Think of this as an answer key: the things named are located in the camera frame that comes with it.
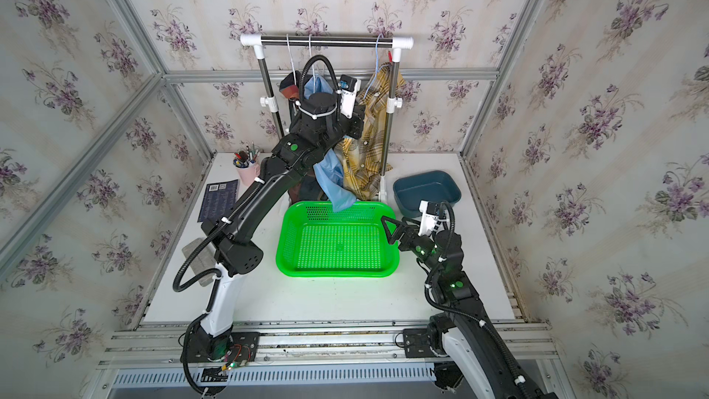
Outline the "yellow plaid shirt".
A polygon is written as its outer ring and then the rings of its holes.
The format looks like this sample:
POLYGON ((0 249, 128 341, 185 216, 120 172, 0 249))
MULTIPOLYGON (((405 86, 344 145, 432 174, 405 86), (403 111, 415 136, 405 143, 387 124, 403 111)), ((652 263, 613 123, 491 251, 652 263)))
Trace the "yellow plaid shirt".
POLYGON ((379 198, 390 86, 391 62, 380 66, 365 90, 357 96, 358 103, 365 107, 361 138, 345 139, 335 150, 345 171, 345 188, 360 201, 376 201, 379 198))

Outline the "light blue wire hanger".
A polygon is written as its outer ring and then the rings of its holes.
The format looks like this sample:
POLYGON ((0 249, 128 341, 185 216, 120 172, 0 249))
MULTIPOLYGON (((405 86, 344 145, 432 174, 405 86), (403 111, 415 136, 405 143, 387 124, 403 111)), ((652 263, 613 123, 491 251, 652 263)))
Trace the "light blue wire hanger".
POLYGON ((376 82, 377 75, 380 71, 380 48, 379 48, 380 40, 381 40, 381 34, 378 34, 376 42, 375 42, 375 46, 374 46, 375 68, 374 68, 374 71, 373 71, 369 81, 367 82, 367 88, 366 88, 365 94, 363 96, 364 99, 367 99, 367 96, 369 95, 371 87, 376 82))

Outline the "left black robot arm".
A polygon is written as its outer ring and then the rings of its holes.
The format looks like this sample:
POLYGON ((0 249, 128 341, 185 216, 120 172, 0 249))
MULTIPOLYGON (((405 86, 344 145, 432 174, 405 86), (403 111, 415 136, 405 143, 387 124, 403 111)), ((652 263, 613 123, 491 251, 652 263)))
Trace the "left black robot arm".
POLYGON ((313 167, 347 137, 361 136, 364 108, 357 102, 347 106, 352 116, 343 114, 345 89, 325 55, 306 62, 311 68, 321 62, 327 68, 332 90, 306 93, 305 76, 297 83, 297 113, 287 135, 263 160, 260 174, 232 206, 229 214, 207 219, 201 229, 205 238, 179 267, 172 288, 180 293, 205 277, 212 277, 207 307, 186 329, 180 361, 189 356, 220 361, 231 347, 234 308, 246 275, 257 268, 264 253, 252 238, 271 208, 291 188, 300 184, 313 167))

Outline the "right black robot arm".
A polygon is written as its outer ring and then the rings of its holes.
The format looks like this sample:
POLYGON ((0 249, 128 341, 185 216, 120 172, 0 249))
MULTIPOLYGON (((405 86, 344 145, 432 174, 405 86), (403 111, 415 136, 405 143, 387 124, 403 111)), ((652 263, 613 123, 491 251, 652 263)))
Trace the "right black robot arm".
POLYGON ((404 348, 449 359, 434 365, 434 383, 442 391, 467 382, 477 398, 555 398, 529 376, 489 318, 463 269, 463 240, 452 205, 424 201, 420 207, 420 220, 381 218, 388 243, 417 257, 426 273, 424 297, 439 312, 404 348))

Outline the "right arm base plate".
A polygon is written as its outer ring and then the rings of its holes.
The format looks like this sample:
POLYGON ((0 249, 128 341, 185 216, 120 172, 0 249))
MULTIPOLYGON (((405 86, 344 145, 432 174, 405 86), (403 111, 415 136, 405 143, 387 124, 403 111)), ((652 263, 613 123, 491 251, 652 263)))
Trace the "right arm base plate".
POLYGON ((401 338, 395 339, 396 345, 404 351, 406 358, 442 358, 432 347, 431 338, 426 328, 407 328, 401 332, 401 338))

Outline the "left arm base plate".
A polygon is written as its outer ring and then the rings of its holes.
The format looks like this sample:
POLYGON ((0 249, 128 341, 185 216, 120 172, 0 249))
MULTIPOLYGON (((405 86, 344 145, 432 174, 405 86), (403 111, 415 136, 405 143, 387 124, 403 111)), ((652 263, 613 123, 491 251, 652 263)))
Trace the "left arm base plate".
POLYGON ((186 348, 180 357, 181 363, 220 362, 227 367, 243 367, 253 362, 260 343, 259 332, 225 332, 211 336, 199 328, 191 332, 186 348))

